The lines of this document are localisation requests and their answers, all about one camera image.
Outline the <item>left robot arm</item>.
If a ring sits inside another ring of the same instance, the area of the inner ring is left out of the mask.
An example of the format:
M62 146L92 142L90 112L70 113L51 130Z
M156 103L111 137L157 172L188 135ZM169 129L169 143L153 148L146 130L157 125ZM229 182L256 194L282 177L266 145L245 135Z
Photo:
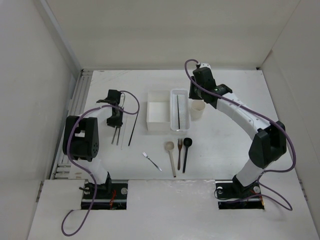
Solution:
M94 107L82 115L70 115L66 118L62 150L73 161L84 161L83 168L91 172L88 185L100 198L107 198L112 192L110 174L102 167L98 159L100 148L99 130L103 127L115 129L119 133L123 125L123 108L120 106L122 93L111 89L105 99L100 99Z

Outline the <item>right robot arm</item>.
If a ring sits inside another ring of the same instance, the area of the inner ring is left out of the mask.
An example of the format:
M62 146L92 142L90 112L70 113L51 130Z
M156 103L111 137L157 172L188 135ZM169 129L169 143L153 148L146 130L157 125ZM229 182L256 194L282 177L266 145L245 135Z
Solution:
M247 110L246 106L225 84L217 85L207 66L196 66L191 77L189 98L202 100L227 115L238 124L252 140L249 159L232 179L232 193L243 197L250 187L274 161L287 152L285 135L268 120Z

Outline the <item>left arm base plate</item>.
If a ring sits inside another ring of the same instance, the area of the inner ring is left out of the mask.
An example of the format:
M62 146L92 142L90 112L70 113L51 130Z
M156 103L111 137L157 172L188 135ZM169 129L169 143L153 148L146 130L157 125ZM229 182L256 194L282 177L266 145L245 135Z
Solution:
M90 208L94 196L94 184L86 182L84 187L79 187L82 191L81 209ZM108 186L102 184L97 186L97 193L94 199L92 210L126 210L128 196L128 181L115 180L108 183Z

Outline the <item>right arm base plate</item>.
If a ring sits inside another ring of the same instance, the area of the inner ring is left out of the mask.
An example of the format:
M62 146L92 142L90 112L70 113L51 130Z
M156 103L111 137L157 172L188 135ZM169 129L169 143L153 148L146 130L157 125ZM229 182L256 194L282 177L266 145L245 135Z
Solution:
M218 200L219 210L264 210L261 189L258 183L253 183L244 192L238 193L233 188L231 180L215 182L214 196Z

